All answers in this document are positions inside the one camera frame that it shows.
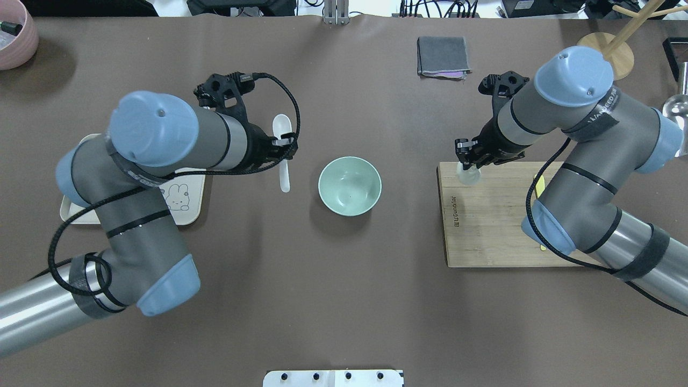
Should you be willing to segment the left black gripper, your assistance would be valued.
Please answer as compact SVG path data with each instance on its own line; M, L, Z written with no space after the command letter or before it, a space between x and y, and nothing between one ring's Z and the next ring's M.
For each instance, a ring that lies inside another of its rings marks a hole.
M248 171L270 169L280 161L290 161L299 145L299 130L280 137L267 135L259 126L248 124L246 162Z

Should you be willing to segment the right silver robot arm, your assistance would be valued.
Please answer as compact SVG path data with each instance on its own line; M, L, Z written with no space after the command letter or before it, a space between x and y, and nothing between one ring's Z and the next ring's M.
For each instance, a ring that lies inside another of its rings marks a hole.
M513 71L489 74L478 86L491 96L492 117L473 139L456 139L462 172L479 179L486 165L525 156L528 147L559 129L575 147L540 198L526 193L523 232L567 261L579 252L591 268L612 275L642 296L686 316L686 245L660 226L612 203L633 173L649 174L671 161L685 131L614 85L614 71L592 47L571 46L544 63L533 78Z

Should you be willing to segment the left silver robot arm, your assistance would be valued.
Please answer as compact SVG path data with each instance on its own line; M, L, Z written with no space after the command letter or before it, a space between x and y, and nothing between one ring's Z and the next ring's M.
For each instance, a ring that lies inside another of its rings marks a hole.
M108 240L101 252L56 262L67 226L54 233L43 274L2 294L2 357L136 306L145 316L191 299L201 282L161 186L194 174L246 175L293 157L300 125L265 134L236 105L192 107L174 95L133 91L103 134L60 159L62 194L94 211Z

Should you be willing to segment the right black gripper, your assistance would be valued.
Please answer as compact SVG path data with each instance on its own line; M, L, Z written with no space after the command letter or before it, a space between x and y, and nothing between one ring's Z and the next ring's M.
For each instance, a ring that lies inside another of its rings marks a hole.
M494 119L489 120L473 140L474 145L469 139L455 140L455 154L464 171L472 165L477 168L490 164L501 165L525 156L525 147L507 139Z

